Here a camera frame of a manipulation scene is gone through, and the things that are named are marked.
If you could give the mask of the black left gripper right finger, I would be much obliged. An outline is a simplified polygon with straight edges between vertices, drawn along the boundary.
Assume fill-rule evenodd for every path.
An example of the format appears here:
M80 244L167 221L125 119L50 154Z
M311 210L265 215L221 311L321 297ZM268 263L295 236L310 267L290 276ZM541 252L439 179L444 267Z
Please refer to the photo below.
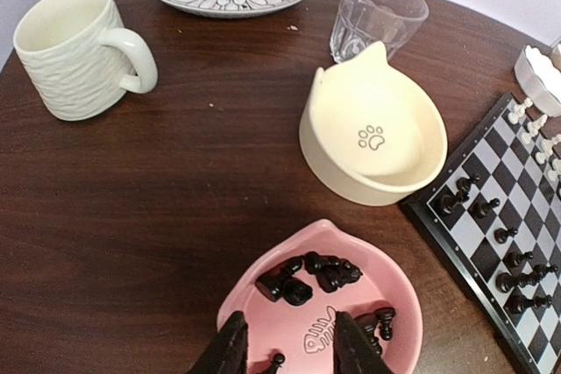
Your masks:
M353 318L348 312L336 312L334 373L392 373L381 357L382 348L374 335L377 325L373 313Z

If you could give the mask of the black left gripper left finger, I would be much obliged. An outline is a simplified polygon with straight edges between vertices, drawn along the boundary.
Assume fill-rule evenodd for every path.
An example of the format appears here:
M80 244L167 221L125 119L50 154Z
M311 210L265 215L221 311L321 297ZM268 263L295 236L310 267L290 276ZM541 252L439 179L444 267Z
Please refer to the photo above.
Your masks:
M248 324L242 311L233 312L188 374L247 372Z

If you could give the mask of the black pawn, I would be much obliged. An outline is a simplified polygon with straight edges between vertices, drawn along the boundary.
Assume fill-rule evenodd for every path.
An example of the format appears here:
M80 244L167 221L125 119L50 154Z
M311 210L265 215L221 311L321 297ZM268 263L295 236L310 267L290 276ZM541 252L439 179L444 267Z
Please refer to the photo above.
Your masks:
M471 207L471 215L475 219L485 218L492 210L499 207L501 201L498 198L493 198L490 201L476 202Z
M480 175L475 173L473 176L460 177L456 181L456 186L458 191L469 193L472 186L475 185L480 180Z
M494 232L494 238L497 243L506 243L510 238L515 237L518 234L517 228L498 228Z

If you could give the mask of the black chess piece tall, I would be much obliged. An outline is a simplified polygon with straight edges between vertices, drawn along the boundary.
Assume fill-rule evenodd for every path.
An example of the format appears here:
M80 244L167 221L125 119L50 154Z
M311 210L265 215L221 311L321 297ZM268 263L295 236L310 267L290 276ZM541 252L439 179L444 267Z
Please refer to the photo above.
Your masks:
M550 307L552 305L552 296L536 296L535 298L527 298L522 294L513 294L506 303L506 309L511 314L523 314L530 308Z

